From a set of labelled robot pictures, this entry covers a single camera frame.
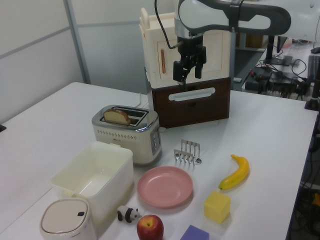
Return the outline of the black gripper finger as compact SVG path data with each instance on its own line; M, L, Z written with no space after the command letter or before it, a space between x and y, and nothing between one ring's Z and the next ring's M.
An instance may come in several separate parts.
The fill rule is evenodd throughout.
M203 65L206 62L207 62L206 47L202 47L201 51L196 55L195 73L194 73L196 78L202 77Z
M186 79L189 72L189 60L187 57L182 57L179 61L173 62L173 80L178 82L181 91L186 90Z

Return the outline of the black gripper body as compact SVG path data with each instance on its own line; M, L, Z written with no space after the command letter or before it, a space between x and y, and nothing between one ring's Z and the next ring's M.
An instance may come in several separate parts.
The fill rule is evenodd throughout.
M178 53L183 65L205 64L207 62L203 40L203 35L191 36L191 38L177 37Z

